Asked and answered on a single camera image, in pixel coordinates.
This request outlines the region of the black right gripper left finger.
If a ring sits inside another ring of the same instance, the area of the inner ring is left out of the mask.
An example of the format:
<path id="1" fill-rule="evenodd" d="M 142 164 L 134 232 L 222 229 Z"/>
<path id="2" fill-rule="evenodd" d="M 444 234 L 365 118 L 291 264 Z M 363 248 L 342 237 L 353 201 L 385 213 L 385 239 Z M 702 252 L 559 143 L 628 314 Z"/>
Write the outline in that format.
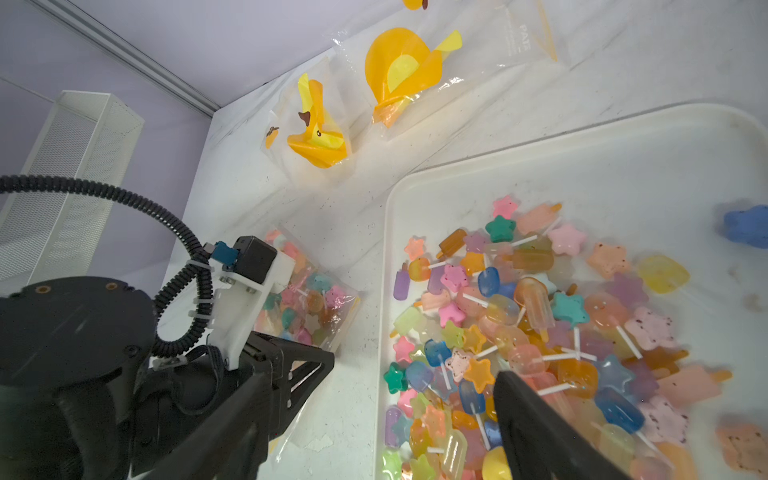
<path id="1" fill-rule="evenodd" d="M 164 371 L 137 398 L 146 479 L 254 479 L 273 439 L 268 371 Z"/>

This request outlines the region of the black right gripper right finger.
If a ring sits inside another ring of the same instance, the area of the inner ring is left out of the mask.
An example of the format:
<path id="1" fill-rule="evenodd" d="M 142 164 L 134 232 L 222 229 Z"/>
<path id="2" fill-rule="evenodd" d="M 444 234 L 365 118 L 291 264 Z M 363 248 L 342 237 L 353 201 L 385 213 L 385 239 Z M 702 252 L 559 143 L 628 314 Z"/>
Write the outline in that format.
<path id="1" fill-rule="evenodd" d="M 626 479 L 518 375 L 496 377 L 494 402 L 514 479 Z"/>

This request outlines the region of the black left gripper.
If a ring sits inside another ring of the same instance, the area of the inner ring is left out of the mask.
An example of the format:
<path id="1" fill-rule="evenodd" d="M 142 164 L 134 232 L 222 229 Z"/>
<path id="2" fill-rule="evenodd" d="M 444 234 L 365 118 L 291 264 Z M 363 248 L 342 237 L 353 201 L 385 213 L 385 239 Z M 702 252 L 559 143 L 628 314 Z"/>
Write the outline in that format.
<path id="1" fill-rule="evenodd" d="M 300 413 L 313 391 L 334 368 L 333 353 L 318 347 L 253 332 L 233 371 L 268 371 L 273 380 L 273 439 L 283 435 Z M 184 355 L 181 364 L 153 369 L 148 375 L 164 371 L 228 371 L 220 351 L 201 345 Z"/>

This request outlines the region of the clear ziploc bag of candies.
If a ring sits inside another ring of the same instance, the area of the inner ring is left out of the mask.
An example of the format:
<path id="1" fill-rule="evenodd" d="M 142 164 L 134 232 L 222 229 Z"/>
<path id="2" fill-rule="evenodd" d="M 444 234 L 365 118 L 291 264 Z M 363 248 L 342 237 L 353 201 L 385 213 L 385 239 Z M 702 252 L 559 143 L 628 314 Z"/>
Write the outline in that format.
<path id="1" fill-rule="evenodd" d="M 344 80 L 383 137 L 502 70 L 564 56 L 542 1 L 383 1 L 345 19 L 331 40 Z"/>

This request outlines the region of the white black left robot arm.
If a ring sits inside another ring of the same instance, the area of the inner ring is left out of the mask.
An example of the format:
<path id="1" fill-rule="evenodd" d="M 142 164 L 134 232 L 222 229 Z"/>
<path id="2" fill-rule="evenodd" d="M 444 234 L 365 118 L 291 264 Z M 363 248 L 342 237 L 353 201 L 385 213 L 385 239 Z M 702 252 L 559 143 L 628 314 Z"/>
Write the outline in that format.
<path id="1" fill-rule="evenodd" d="M 256 478 L 335 364 L 329 351 L 254 328 L 292 258 L 254 236 L 204 244 L 164 207 L 105 183 L 6 175 L 1 190 L 125 205 L 189 255 L 154 296 L 75 276 L 2 298 L 2 477 Z"/>

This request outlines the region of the pile of candies on tray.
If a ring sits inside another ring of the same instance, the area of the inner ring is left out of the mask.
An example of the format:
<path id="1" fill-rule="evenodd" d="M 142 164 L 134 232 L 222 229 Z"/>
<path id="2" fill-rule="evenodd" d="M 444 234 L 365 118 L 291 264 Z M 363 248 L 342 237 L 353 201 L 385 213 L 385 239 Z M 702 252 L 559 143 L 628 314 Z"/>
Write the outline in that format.
<path id="1" fill-rule="evenodd" d="M 383 368 L 382 479 L 513 479 L 494 402 L 511 371 L 616 465 L 626 479 L 692 479 L 691 405 L 731 377 L 687 364 L 673 321 L 649 306 L 688 272 L 663 255 L 638 264 L 598 243 L 605 287 L 582 295 L 549 279 L 585 235 L 542 204 L 516 217 L 503 198 L 483 232 L 458 229 L 430 255 L 420 238 L 394 278 L 404 309 Z"/>

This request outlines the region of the white plastic tray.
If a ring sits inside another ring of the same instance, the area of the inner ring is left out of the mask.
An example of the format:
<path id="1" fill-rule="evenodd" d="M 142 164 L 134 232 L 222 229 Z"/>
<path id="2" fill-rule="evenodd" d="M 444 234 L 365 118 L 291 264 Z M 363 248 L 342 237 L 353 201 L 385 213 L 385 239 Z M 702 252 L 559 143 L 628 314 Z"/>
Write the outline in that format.
<path id="1" fill-rule="evenodd" d="M 688 409 L 692 479 L 767 475 L 767 130 L 717 104 L 673 106 L 550 140 L 486 153 L 406 177 L 385 213 L 380 317 L 381 382 L 373 475 L 379 477 L 388 338 L 404 304 L 394 278 L 411 239 L 435 255 L 458 229 L 483 232 L 496 201 L 515 216 L 542 204 L 584 233 L 581 251 L 557 256 L 549 279 L 582 295 L 605 287 L 588 261 L 598 243 L 638 264 L 663 255 L 689 281 L 651 294 L 669 317 L 686 363 L 731 372 L 718 397 Z"/>

